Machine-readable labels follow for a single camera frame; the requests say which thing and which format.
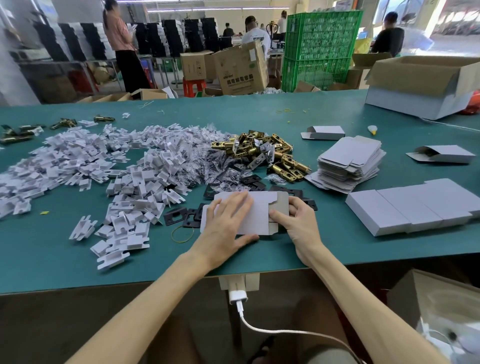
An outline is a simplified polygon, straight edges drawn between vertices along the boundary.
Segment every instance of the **hand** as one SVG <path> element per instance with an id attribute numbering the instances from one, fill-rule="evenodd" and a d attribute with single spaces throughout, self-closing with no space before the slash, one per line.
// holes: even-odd
<path id="1" fill-rule="evenodd" d="M 288 235 L 295 244 L 297 255 L 303 264 L 311 267 L 307 257 L 319 247 L 324 247 L 318 232 L 314 210 L 298 197 L 289 196 L 289 215 L 277 210 L 270 211 L 270 217 L 287 229 Z"/>
<path id="2" fill-rule="evenodd" d="M 253 198 L 246 191 L 234 192 L 226 200 L 218 199 L 210 204 L 205 230 L 189 251 L 206 262 L 208 271 L 222 265 L 244 245 L 259 239 L 258 235 L 253 234 L 235 240 L 240 224 L 252 204 Z"/>

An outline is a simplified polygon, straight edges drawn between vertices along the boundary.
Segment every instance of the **pink shirt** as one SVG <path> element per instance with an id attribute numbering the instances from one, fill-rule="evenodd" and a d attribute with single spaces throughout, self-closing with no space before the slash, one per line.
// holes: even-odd
<path id="1" fill-rule="evenodd" d="M 127 25 L 121 18 L 107 13 L 107 24 L 108 29 L 105 29 L 105 34 L 113 50 L 135 50 L 130 43 L 132 37 Z"/>

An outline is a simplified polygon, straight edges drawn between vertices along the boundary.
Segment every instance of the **finger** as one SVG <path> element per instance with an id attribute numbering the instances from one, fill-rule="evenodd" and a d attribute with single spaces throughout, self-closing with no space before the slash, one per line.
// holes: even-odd
<path id="1" fill-rule="evenodd" d="M 290 216 L 282 214 L 280 211 L 277 210 L 270 210 L 269 215 L 273 221 L 278 222 L 280 225 L 284 226 L 287 229 L 291 226 L 292 220 L 294 219 Z"/>
<path id="2" fill-rule="evenodd" d="M 294 196 L 289 196 L 288 197 L 288 203 L 290 205 L 293 205 L 297 210 L 299 210 L 299 209 L 301 209 L 305 206 L 308 206 L 306 203 L 304 203 L 298 197 L 294 197 Z"/>
<path id="3" fill-rule="evenodd" d="M 225 207 L 225 214 L 229 217 L 235 214 L 235 211 L 239 209 L 239 207 L 243 204 L 245 199 L 248 197 L 248 192 L 243 191 L 236 195 L 231 201 L 228 202 L 227 206 Z"/>
<path id="4" fill-rule="evenodd" d="M 290 214 L 290 216 L 295 216 L 297 214 L 297 208 L 293 205 L 289 205 L 288 213 Z"/>
<path id="5" fill-rule="evenodd" d="M 260 236 L 258 236 L 257 234 L 243 235 L 235 240 L 235 246 L 237 247 L 237 250 L 238 250 L 247 244 L 257 241 L 259 238 Z"/>
<path id="6" fill-rule="evenodd" d="M 219 198 L 218 200 L 215 200 L 213 201 L 210 206 L 208 207 L 207 209 L 207 224 L 213 220 L 213 218 L 215 217 L 215 208 L 217 207 L 217 205 L 222 202 L 222 199 Z"/>
<path id="7" fill-rule="evenodd" d="M 223 212 L 225 211 L 225 208 L 227 207 L 227 205 L 229 204 L 229 202 L 234 199 L 240 192 L 234 192 L 232 193 L 230 196 L 228 196 L 228 198 L 226 198 L 225 200 L 222 201 L 222 203 L 220 204 L 220 206 L 218 207 L 218 211 L 217 213 L 218 214 L 223 214 Z"/>
<path id="8" fill-rule="evenodd" d="M 247 194 L 245 202 L 233 216 L 238 224 L 240 224 L 245 218 L 245 216 L 247 216 L 252 205 L 253 205 L 253 198 L 251 196 L 248 196 Z"/>

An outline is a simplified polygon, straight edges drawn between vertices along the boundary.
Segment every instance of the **white shirt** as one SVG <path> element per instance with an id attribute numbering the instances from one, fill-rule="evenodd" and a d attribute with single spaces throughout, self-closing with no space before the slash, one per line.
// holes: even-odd
<path id="1" fill-rule="evenodd" d="M 278 32 L 280 34 L 287 32 L 287 19 L 286 18 L 280 18 L 278 20 Z"/>
<path id="2" fill-rule="evenodd" d="M 268 53 L 268 50 L 270 49 L 271 41 L 270 41 L 270 36 L 266 31 L 260 28 L 253 28 L 252 30 L 249 30 L 248 32 L 245 33 L 245 35 L 241 39 L 241 42 L 249 43 L 260 38 L 263 38 L 262 45 L 265 50 L 265 58 L 267 58 L 267 53 Z"/>

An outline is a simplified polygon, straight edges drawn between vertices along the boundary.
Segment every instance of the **yellow rubber band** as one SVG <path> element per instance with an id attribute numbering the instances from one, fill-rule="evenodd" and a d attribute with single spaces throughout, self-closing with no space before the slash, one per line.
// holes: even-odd
<path id="1" fill-rule="evenodd" d="M 177 227 L 172 231 L 172 233 L 170 234 L 172 240 L 173 240 L 174 242 L 178 243 L 178 244 L 186 243 L 188 240 L 190 240 L 190 239 L 193 237 L 193 234 L 195 234 L 195 229 L 194 229 L 194 228 L 190 228 L 190 229 L 192 230 L 192 234 L 190 235 L 190 238 L 188 238 L 187 240 L 184 240 L 184 241 L 182 241 L 182 242 L 179 242 L 179 241 L 175 240 L 175 239 L 173 238 L 173 233 L 176 232 L 178 229 L 183 228 L 183 227 L 184 227 L 184 226 L 182 226 L 182 225 L 177 226 Z"/>

